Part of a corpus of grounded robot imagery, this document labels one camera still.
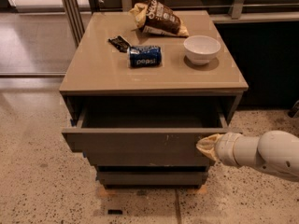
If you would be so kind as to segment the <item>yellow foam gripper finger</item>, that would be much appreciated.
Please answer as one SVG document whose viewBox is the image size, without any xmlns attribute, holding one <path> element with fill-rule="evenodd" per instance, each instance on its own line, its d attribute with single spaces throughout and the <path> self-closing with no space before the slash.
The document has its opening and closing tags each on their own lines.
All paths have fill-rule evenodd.
<svg viewBox="0 0 299 224">
<path fill-rule="evenodd" d="M 220 159 L 216 153 L 216 145 L 221 138 L 222 135 L 219 133 L 212 134 L 200 139 L 196 144 L 196 148 L 211 160 L 219 161 Z"/>
</svg>

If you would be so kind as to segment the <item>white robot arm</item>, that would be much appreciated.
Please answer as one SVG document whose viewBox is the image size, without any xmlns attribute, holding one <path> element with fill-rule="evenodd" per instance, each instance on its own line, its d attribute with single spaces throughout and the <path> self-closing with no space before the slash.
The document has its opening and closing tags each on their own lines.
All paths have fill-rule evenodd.
<svg viewBox="0 0 299 224">
<path fill-rule="evenodd" d="M 250 167 L 288 181 L 299 181 L 299 138 L 283 131 L 261 136 L 241 133 L 212 134 L 197 149 L 213 161 L 232 167 Z"/>
</svg>

